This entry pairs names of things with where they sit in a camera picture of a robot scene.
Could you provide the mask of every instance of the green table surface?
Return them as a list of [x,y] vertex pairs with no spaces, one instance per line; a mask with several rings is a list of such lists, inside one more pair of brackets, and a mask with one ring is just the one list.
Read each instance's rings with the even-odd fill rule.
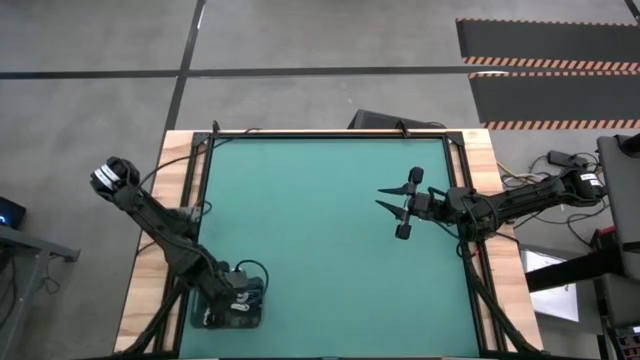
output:
[[[232,266],[270,274],[257,329],[196,328],[181,358],[478,356],[456,240],[414,220],[394,237],[381,194],[425,169],[450,187],[441,140],[237,139],[214,150],[199,242]],[[252,276],[262,273],[248,264]],[[190,297],[188,312],[196,296]]]

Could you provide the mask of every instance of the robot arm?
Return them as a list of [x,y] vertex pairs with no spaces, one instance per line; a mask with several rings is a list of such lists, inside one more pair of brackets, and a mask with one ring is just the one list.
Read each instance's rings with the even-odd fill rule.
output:
[[138,170],[129,161],[111,157],[91,175],[91,186],[105,200],[126,212],[163,250],[169,269],[196,287],[212,311],[228,307],[237,288],[225,277],[226,263],[219,263],[204,247],[191,240],[195,224],[188,214],[167,210],[138,187]]
[[91,186],[105,200],[126,212],[162,249],[169,271],[179,280],[174,291],[138,340],[125,353],[146,349],[163,319],[180,296],[197,289],[206,304],[203,326],[209,328],[255,328],[262,315],[265,284],[248,278],[236,267],[216,260],[196,243],[196,223],[190,215],[167,209],[141,188],[138,170],[131,162],[110,157],[91,174]]
[[486,196],[469,188],[451,188],[446,193],[429,187],[428,194],[417,191],[422,182],[423,170],[414,167],[408,182],[400,188],[381,189],[380,192],[405,195],[406,206],[397,207],[376,200],[389,210],[400,225],[396,236],[408,239],[411,232],[411,216],[459,226],[459,237],[466,241],[481,241],[493,236],[502,224],[521,216],[566,204],[575,207],[597,205],[606,195],[598,177],[585,169],[575,168],[563,171],[558,176]]

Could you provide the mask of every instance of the wooden board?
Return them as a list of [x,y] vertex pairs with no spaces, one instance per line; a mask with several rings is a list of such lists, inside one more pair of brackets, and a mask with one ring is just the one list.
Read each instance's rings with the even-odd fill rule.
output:
[[[260,130],[260,132],[305,133],[310,130]],[[313,130],[313,132],[365,132],[389,133],[396,130]],[[441,132],[442,130],[415,129],[412,132]],[[491,195],[502,191],[502,183],[496,165],[495,155],[491,146],[488,130],[483,129],[451,129],[464,134],[465,148],[471,178],[474,187],[483,194]],[[223,133],[242,133],[243,130],[225,131]],[[169,131],[165,137],[160,155],[160,164],[166,163],[189,154],[191,139],[194,131]],[[456,167],[456,179],[463,184],[457,156],[453,157]],[[192,186],[191,202],[196,201],[200,174],[202,173],[203,156],[198,157],[196,175]],[[178,207],[182,188],[185,181],[187,160],[176,162],[160,170],[157,174],[152,195],[166,207]],[[510,226],[503,226],[500,231],[513,236]],[[146,234],[142,234],[139,247],[150,241]],[[494,237],[486,242],[489,263],[500,306],[505,310],[516,328],[524,337],[538,349],[542,349],[542,340],[536,322],[536,317],[529,296],[529,290],[524,276],[518,246],[511,240]],[[114,351],[126,349],[133,343],[138,334],[145,328],[155,311],[160,306],[167,265],[162,250],[151,246],[144,250],[135,260],[131,282],[125,301],[125,306],[118,330]],[[490,321],[490,315],[484,304],[481,312],[487,343],[490,349],[495,348],[495,338]],[[176,309],[172,311],[170,323],[165,337],[165,349],[173,346],[173,334],[176,327]]]

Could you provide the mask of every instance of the gray floor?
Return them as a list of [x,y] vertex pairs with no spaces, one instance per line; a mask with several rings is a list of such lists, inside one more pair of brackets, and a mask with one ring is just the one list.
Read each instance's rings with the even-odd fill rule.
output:
[[[1,0],[0,72],[178,68],[194,6]],[[192,68],[461,65],[456,17],[633,21],[622,0],[211,0]],[[75,265],[52,264],[63,287],[40,294],[21,358],[112,349],[139,229],[92,192],[89,174],[110,155],[131,159],[142,172],[153,167],[174,84],[0,81],[0,195],[27,206],[27,231],[83,250]],[[358,108],[479,126],[465,76],[431,75],[191,79],[176,127],[209,128],[217,119],[225,128],[344,128]],[[550,149],[593,152],[596,138],[612,133],[618,131],[514,131],[492,139],[498,160],[524,171]],[[591,210],[558,208],[544,217],[575,211]],[[605,212],[576,227],[586,237],[610,223]],[[532,221],[517,234],[525,244],[586,251],[563,226]],[[581,307],[586,318],[595,316],[592,299]],[[592,326],[545,317],[540,324],[547,349],[597,356]]]

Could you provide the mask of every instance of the black floor mat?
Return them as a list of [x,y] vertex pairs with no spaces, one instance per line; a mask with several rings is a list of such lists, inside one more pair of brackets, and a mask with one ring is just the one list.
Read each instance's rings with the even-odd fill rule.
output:
[[463,60],[575,70],[640,70],[640,27],[457,19]]
[[489,129],[640,128],[635,71],[471,74],[469,82]]

